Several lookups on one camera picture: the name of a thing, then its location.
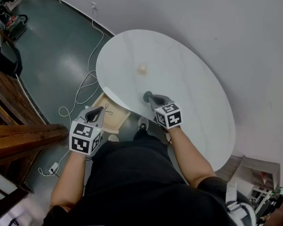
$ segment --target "shoe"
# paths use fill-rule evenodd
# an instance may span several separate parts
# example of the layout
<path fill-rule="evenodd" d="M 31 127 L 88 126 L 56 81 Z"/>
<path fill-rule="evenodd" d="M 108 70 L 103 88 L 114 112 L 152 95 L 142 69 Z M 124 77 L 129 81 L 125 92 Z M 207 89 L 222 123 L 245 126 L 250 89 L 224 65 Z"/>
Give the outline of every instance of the shoe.
<path fill-rule="evenodd" d="M 148 130 L 148 127 L 149 127 L 149 120 L 141 116 L 140 119 L 138 120 L 138 130 L 140 129 Z"/>
<path fill-rule="evenodd" d="M 108 137 L 108 141 L 119 141 L 119 139 L 116 135 L 112 134 Z"/>

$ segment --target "wrist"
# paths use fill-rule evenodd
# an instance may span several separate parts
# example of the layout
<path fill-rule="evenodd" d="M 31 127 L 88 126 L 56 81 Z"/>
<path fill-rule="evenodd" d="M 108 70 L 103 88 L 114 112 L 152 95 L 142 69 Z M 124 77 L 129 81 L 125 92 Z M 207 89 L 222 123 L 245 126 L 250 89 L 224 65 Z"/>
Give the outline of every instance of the wrist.
<path fill-rule="evenodd" d="M 176 131 L 179 131 L 179 130 L 181 130 L 181 128 L 179 126 L 176 126 L 176 127 L 171 128 L 171 129 L 168 129 L 167 131 L 170 134 L 173 134 L 173 133 L 175 133 Z"/>
<path fill-rule="evenodd" d="M 77 153 L 77 152 L 72 151 L 71 156 L 76 158 L 77 160 L 86 160 L 86 155 L 83 153 Z"/>

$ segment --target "black shirt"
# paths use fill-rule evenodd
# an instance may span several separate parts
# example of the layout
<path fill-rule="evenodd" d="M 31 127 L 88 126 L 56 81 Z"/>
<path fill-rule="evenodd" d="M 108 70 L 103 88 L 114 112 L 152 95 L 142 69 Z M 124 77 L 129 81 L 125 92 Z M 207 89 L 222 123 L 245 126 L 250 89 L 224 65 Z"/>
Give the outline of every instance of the black shirt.
<path fill-rule="evenodd" d="M 107 142 L 94 157 L 82 199 L 68 213 L 53 207 L 44 225 L 232 225 L 226 183 L 211 177 L 190 187 L 159 141 Z"/>

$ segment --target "wall outlet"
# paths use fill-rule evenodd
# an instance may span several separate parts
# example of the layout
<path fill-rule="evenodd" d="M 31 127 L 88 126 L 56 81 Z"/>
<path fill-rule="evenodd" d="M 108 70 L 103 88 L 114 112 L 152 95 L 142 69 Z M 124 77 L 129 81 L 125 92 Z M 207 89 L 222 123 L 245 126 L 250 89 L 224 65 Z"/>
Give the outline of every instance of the wall outlet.
<path fill-rule="evenodd" d="M 91 2 L 91 4 L 92 4 L 91 8 L 96 10 L 97 9 L 96 8 L 96 3 L 95 2 Z"/>
<path fill-rule="evenodd" d="M 51 166 L 51 168 L 48 170 L 49 174 L 53 174 L 53 173 L 57 170 L 57 168 L 58 168 L 58 163 L 55 162 L 55 163 Z"/>

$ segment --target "white wall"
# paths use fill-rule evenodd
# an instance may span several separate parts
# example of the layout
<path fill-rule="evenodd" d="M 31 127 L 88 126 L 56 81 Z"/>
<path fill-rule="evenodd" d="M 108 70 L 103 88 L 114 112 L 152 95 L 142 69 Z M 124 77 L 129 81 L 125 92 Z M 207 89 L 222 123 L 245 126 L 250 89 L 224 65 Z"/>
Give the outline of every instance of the white wall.
<path fill-rule="evenodd" d="M 232 106 L 235 155 L 278 162 L 283 186 L 283 0 L 63 0 L 113 33 L 149 29 L 198 54 Z"/>
<path fill-rule="evenodd" d="M 239 166 L 232 176 L 230 182 L 237 183 L 237 190 L 247 198 L 250 197 L 254 185 L 251 183 L 252 171 L 249 168 Z"/>

